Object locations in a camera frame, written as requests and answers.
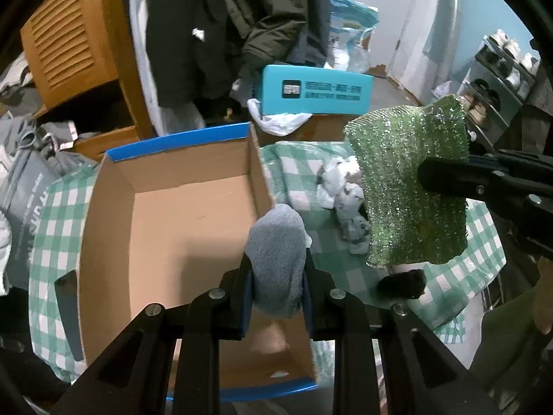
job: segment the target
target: gray sock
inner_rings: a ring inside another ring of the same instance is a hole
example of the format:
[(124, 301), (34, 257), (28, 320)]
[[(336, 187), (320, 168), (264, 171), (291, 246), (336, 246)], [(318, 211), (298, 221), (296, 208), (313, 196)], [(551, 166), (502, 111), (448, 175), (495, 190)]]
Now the gray sock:
[(305, 228), (300, 215), (278, 204), (250, 229), (244, 252), (253, 268), (256, 309), (274, 318), (292, 318), (301, 308)]

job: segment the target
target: green and white checkered cloth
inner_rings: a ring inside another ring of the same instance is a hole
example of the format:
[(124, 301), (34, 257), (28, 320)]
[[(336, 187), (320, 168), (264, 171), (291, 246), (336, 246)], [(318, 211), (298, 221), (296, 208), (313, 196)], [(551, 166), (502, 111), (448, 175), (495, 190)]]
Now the green and white checkered cloth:
[(73, 359), (54, 282), (78, 267), (82, 230), (98, 167), (83, 165), (55, 181), (40, 212), (31, 253), (29, 325), (32, 350), (67, 382), (86, 368)]
[[(315, 266), (328, 271), (338, 287), (365, 303), (388, 307), (389, 302), (378, 298), (376, 285), (389, 270), (368, 267), (366, 257), (350, 254), (333, 211), (322, 209), (317, 203), (317, 172), (334, 157), (352, 156), (349, 143), (281, 141), (261, 148), (261, 152), (275, 202), (297, 210), (313, 239), (311, 253)], [(425, 292), (418, 300), (406, 301), (445, 343), (464, 340), (464, 308), (505, 265), (499, 236), (482, 202), (467, 200), (467, 241), (463, 254), (448, 263), (424, 265)]]

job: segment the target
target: blue wall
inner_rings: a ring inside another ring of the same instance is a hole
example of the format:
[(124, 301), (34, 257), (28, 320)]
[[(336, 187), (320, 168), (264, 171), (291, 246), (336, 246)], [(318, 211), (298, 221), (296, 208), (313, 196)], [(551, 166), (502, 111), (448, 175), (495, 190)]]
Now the blue wall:
[(530, 48), (532, 34), (521, 19), (503, 0), (461, 0), (461, 31), (451, 76), (461, 82), (477, 53), (482, 38), (501, 28), (510, 38), (515, 38), (522, 53), (530, 52), (539, 57), (537, 51)]

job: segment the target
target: green scrubbing cloth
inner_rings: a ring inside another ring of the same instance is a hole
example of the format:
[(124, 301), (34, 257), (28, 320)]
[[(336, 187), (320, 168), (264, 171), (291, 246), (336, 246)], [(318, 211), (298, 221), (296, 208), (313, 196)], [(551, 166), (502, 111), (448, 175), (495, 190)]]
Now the green scrubbing cloth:
[(442, 264), (466, 249), (465, 199), (426, 192), (417, 180), (427, 157), (468, 160), (463, 117), (449, 95), (426, 107), (376, 110), (346, 125), (372, 226), (367, 265)]

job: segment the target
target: metal bolt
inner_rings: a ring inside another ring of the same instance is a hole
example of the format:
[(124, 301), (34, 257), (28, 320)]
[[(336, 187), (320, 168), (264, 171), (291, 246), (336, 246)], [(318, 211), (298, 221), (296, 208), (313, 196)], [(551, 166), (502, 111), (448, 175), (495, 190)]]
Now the metal bolt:
[(330, 291), (330, 297), (332, 299), (344, 299), (346, 297), (346, 293), (342, 289), (332, 289)]
[(161, 312), (161, 306), (159, 304), (148, 304), (145, 309), (146, 315), (154, 316)]
[(530, 194), (528, 195), (528, 198), (530, 199), (531, 202), (534, 202), (536, 204), (541, 204), (541, 198), (538, 197), (538, 195)]
[(225, 297), (225, 291), (223, 289), (220, 289), (220, 288), (216, 288), (216, 289), (211, 289), (209, 291), (209, 297), (211, 299), (221, 299), (221, 298), (224, 298)]
[(407, 315), (407, 306), (403, 303), (394, 304), (394, 312), (399, 316)]

